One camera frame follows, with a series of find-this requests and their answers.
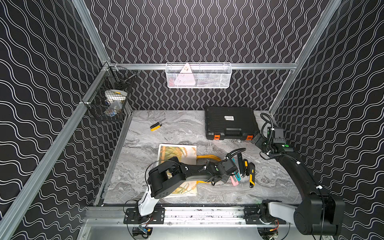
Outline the large black yellow utility knife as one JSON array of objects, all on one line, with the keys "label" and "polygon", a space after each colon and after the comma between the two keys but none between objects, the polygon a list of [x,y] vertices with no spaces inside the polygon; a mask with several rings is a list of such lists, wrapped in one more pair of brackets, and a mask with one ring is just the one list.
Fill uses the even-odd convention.
[{"label": "large black yellow utility knife", "polygon": [[250,188],[254,188],[255,187],[255,170],[256,170],[256,166],[254,163],[249,163],[249,172],[250,172]]}]

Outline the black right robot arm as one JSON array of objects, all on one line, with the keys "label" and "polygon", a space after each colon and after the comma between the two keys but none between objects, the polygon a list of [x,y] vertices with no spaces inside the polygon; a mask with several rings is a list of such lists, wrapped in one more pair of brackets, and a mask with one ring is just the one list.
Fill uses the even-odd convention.
[{"label": "black right robot arm", "polygon": [[303,235],[338,236],[341,232],[346,203],[329,193],[315,180],[301,156],[284,139],[265,139],[258,134],[252,140],[267,159],[275,159],[289,174],[302,198],[297,205],[264,200],[261,205],[261,220],[281,219],[294,224]]}]

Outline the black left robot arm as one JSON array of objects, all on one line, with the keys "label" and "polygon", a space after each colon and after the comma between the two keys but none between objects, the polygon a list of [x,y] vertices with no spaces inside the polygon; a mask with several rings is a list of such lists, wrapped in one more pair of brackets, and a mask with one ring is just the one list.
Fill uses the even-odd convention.
[{"label": "black left robot arm", "polygon": [[219,162],[207,161],[203,165],[188,165],[172,157],[149,171],[147,190],[138,203],[139,214],[141,217],[151,215],[160,199],[169,196],[185,182],[226,183],[238,171],[236,164],[228,158]]}]

